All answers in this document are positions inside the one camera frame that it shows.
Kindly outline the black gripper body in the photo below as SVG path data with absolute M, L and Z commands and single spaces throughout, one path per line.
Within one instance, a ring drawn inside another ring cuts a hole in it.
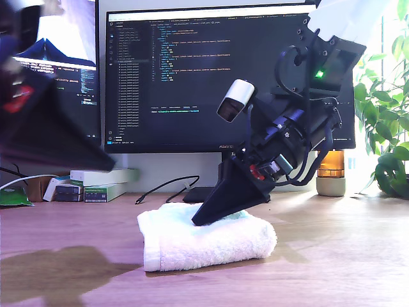
M 313 147 L 311 125 L 305 119 L 247 119 L 245 140 L 235 156 L 259 180 L 271 180 L 271 189 L 305 185 L 300 179 Z
M 13 56 L 1 54 L 1 109 L 22 109 L 35 93 L 33 77 Z

